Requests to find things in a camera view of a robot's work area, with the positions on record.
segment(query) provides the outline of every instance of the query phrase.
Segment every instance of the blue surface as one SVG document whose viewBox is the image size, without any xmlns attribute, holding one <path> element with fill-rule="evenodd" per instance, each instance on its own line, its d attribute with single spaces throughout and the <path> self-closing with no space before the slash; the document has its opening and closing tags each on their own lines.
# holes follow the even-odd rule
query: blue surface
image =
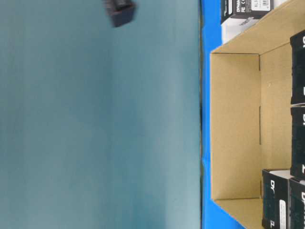
<svg viewBox="0 0 305 229">
<path fill-rule="evenodd" d="M 243 227 L 211 200 L 210 152 L 210 52 L 222 44 L 220 26 L 220 0 L 202 0 L 203 3 L 203 166 L 204 198 L 203 228 L 242 229 Z"/>
</svg>

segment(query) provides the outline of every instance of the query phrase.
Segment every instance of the teal surface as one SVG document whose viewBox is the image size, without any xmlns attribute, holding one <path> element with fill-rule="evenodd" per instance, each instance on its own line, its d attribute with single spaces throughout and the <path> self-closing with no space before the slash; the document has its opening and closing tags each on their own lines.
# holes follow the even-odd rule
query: teal surface
<svg viewBox="0 0 305 229">
<path fill-rule="evenodd" d="M 0 228 L 198 229 L 198 1 L 0 0 Z"/>
</svg>

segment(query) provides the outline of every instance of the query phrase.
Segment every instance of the cardboard box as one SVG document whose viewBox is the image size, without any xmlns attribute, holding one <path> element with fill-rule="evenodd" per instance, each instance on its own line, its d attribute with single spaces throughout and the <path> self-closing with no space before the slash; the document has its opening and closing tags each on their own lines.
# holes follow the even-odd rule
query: cardboard box
<svg viewBox="0 0 305 229">
<path fill-rule="evenodd" d="M 265 229 L 290 228 L 289 169 L 263 170 L 263 220 Z"/>
<path fill-rule="evenodd" d="M 262 228 L 262 169 L 291 166 L 290 37 L 304 29 L 290 0 L 211 53 L 211 196 L 246 228 Z"/>
<path fill-rule="evenodd" d="M 305 31 L 291 37 L 292 98 L 291 104 L 305 103 Z"/>
<path fill-rule="evenodd" d="M 305 106 L 291 107 L 292 164 L 291 175 L 305 180 Z"/>
<path fill-rule="evenodd" d="M 282 3 L 284 3 L 287 0 L 273 0 L 273 8 L 280 6 Z M 247 19 L 232 19 L 232 20 L 226 20 L 224 23 L 222 23 L 222 41 L 223 44 L 227 43 L 234 37 L 236 37 L 238 34 L 242 33 L 243 31 L 249 29 L 252 25 L 258 22 L 259 19 L 253 19 L 251 18 Z"/>
<path fill-rule="evenodd" d="M 291 229 L 305 228 L 305 181 L 289 180 Z"/>
<path fill-rule="evenodd" d="M 273 9 L 273 0 L 222 0 L 221 23 L 243 26 L 255 23 Z"/>
</svg>

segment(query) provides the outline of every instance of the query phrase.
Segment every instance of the brown cardboard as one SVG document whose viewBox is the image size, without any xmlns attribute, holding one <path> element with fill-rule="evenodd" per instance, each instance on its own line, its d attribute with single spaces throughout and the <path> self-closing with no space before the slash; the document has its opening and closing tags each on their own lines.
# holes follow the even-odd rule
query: brown cardboard
<svg viewBox="0 0 305 229">
<path fill-rule="evenodd" d="M 264 16 L 214 52 L 262 54 L 290 42 L 290 37 L 305 28 L 305 1 L 290 0 Z"/>
<path fill-rule="evenodd" d="M 290 0 L 211 54 L 212 199 L 262 228 L 263 168 L 290 167 L 292 51 L 305 0 Z"/>
</svg>

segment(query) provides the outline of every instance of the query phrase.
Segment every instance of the black product box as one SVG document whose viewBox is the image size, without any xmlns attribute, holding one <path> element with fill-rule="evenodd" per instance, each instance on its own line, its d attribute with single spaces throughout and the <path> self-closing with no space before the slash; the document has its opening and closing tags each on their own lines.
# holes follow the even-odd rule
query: black product box
<svg viewBox="0 0 305 229">
<path fill-rule="evenodd" d="M 263 228 L 289 228 L 290 178 L 289 169 L 263 169 Z"/>
<path fill-rule="evenodd" d="M 305 31 L 290 38 L 292 46 L 291 104 L 305 104 Z"/>
<path fill-rule="evenodd" d="M 290 185 L 290 228 L 305 228 L 305 181 L 292 178 Z"/>
<path fill-rule="evenodd" d="M 291 107 L 292 163 L 290 174 L 305 179 L 305 106 Z"/>
<path fill-rule="evenodd" d="M 114 27 L 119 27 L 133 20 L 136 5 L 131 0 L 104 0 L 106 10 Z"/>
<path fill-rule="evenodd" d="M 273 9 L 273 0 L 222 0 L 221 23 L 227 19 L 260 19 Z"/>
</svg>

